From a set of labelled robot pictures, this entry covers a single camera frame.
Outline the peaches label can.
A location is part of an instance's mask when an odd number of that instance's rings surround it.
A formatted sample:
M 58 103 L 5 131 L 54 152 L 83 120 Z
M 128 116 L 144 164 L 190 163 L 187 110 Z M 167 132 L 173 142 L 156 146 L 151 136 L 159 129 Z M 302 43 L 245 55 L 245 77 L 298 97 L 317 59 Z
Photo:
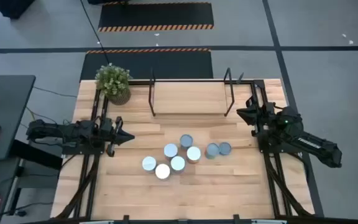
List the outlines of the peaches label can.
M 170 176 L 170 167 L 166 164 L 157 165 L 155 175 L 159 180 L 167 180 Z

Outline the green pear label can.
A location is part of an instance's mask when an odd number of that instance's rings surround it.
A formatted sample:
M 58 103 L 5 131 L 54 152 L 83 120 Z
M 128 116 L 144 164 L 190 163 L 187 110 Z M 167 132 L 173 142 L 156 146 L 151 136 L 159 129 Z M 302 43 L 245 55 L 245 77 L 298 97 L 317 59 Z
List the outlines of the green pear label can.
M 193 138 L 189 134 L 184 134 L 180 138 L 180 147 L 182 150 L 187 151 L 193 145 Z

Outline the black desk base bar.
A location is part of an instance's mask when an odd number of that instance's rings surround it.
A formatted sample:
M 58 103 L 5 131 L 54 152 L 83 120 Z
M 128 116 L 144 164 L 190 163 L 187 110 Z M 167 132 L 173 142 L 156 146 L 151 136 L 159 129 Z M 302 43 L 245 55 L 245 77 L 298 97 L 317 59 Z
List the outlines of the black desk base bar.
M 14 140 L 11 146 L 10 155 L 20 157 L 21 159 L 35 162 L 45 167 L 60 170 L 62 168 L 61 157 L 55 156 L 49 152 L 42 151 L 29 144 Z

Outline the black desk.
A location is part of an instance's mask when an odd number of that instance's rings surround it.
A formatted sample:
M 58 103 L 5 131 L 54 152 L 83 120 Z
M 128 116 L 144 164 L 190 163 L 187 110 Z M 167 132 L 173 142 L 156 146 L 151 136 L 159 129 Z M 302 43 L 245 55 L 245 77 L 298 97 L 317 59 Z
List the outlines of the black desk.
M 0 160 L 9 157 L 35 76 L 0 75 Z

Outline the short teal can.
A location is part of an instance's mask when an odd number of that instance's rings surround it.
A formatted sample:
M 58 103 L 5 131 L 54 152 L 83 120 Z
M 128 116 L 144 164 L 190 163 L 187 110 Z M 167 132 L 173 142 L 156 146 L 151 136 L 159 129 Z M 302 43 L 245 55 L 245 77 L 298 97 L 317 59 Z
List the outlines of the short teal can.
M 219 153 L 220 155 L 229 155 L 232 151 L 232 147 L 231 145 L 228 143 L 228 142 L 222 142 L 220 145 L 219 145 Z

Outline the green bordered label can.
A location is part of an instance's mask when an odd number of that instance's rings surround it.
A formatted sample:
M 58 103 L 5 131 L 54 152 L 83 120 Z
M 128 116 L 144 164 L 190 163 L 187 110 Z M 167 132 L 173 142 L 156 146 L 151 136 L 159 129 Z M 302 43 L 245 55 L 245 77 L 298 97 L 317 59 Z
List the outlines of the green bordered label can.
M 146 156 L 142 161 L 142 168 L 148 173 L 154 173 L 157 167 L 157 161 L 152 156 Z

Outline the black hazard striped floor mat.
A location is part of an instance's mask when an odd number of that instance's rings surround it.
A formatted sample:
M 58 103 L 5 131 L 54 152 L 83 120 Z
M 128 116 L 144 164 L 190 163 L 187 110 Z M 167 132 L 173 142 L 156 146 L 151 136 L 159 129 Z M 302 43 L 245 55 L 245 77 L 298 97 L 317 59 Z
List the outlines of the black hazard striped floor mat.
M 214 28 L 209 2 L 103 4 L 99 32 L 141 32 L 156 30 L 208 30 Z
M 130 71 L 134 79 L 210 79 L 213 78 L 209 48 L 153 48 L 90 50 L 85 55 L 81 80 L 93 80 L 108 63 Z

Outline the potted green plant striped pot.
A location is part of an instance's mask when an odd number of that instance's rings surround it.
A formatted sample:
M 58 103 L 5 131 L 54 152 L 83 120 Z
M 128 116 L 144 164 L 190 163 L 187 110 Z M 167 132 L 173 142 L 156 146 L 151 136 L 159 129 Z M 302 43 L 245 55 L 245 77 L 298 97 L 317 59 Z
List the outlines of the potted green plant striped pot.
M 131 98 L 129 88 L 131 79 L 129 70 L 109 63 L 102 65 L 96 71 L 96 89 L 100 90 L 112 104 L 124 105 Z

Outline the wooden shelf black metal legs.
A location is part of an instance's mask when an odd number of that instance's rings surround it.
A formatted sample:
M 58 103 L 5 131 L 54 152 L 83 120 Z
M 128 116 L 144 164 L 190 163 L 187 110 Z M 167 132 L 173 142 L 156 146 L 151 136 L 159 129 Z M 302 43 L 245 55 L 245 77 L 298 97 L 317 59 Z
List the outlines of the wooden shelf black metal legs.
M 232 78 L 228 68 L 222 79 L 149 80 L 149 107 L 158 114 L 221 114 L 227 116 L 235 103 L 234 85 L 244 84 Z

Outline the cherries label can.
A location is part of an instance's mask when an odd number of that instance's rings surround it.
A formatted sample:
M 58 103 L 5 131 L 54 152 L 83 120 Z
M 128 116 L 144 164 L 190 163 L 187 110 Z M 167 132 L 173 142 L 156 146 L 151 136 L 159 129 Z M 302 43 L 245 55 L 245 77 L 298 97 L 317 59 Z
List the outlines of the cherries label can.
M 182 173 L 185 170 L 186 161 L 182 156 L 175 156 L 170 161 L 173 173 Z

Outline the pineapple label can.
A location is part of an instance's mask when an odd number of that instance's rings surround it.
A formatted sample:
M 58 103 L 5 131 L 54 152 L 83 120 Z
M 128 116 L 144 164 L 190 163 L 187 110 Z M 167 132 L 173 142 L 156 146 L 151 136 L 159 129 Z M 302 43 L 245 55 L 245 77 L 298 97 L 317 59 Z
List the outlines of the pineapple label can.
M 170 143 L 165 145 L 163 153 L 166 159 L 170 161 L 178 155 L 178 148 L 175 144 Z

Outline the corn label can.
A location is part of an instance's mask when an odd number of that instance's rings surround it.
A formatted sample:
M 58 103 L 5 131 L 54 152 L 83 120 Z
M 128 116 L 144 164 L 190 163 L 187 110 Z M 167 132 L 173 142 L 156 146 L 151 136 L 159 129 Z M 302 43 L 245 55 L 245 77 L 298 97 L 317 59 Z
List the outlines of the corn label can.
M 191 146 L 187 149 L 186 159 L 190 164 L 196 164 L 201 158 L 201 151 L 196 146 Z

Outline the rainbow striped can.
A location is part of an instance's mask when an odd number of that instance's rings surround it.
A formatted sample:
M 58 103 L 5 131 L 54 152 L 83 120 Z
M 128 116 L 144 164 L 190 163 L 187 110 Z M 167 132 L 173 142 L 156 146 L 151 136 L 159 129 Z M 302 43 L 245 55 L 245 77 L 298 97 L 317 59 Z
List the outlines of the rainbow striped can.
M 214 159 L 219 154 L 219 146 L 215 143 L 210 143 L 207 145 L 205 150 L 205 156 L 207 159 Z

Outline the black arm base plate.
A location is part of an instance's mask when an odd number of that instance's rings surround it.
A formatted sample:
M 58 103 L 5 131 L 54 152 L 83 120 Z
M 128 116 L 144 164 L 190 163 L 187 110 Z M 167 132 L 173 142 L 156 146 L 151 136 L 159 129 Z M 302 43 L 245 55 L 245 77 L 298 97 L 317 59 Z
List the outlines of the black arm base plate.
M 262 152 L 267 152 L 267 153 L 301 152 L 301 150 L 296 148 L 295 146 L 292 146 L 289 143 L 279 142 L 278 140 L 273 138 L 265 138 L 259 136 L 257 140 L 258 140 L 259 148 Z
M 97 155 L 104 152 L 104 141 L 99 139 L 82 139 L 80 142 L 64 144 L 62 154 L 67 155 Z

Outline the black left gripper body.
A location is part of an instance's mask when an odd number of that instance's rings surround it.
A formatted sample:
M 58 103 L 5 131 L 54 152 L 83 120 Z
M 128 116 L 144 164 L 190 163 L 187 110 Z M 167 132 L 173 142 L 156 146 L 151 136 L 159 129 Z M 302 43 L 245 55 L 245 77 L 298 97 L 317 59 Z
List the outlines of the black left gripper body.
M 102 140 L 109 142 L 106 149 L 106 153 L 109 157 L 114 156 L 115 145 L 119 146 L 122 144 L 122 125 L 123 121 L 120 116 L 116 118 L 115 126 L 113 126 L 113 121 L 111 118 L 105 118 L 101 124 L 100 131 Z

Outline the black box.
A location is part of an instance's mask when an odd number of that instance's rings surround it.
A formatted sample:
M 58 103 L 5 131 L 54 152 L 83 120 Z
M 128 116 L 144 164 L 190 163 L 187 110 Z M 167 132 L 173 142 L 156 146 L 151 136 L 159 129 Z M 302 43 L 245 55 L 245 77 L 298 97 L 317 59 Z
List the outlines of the black box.
M 0 13 L 10 19 L 19 19 L 35 0 L 0 0 Z

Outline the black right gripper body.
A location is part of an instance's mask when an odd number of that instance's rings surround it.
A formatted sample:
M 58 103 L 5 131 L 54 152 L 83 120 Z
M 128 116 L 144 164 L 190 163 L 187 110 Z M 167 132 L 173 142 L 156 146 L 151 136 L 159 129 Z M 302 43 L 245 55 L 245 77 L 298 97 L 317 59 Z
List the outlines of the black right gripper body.
M 269 124 L 269 119 L 274 114 L 274 106 L 274 102 L 267 102 L 260 106 L 257 100 L 253 98 L 248 99 L 247 107 L 253 109 L 253 116 L 255 117 L 255 124 L 248 124 L 255 126 L 255 129 L 251 131 L 252 136 L 257 136 L 263 126 Z

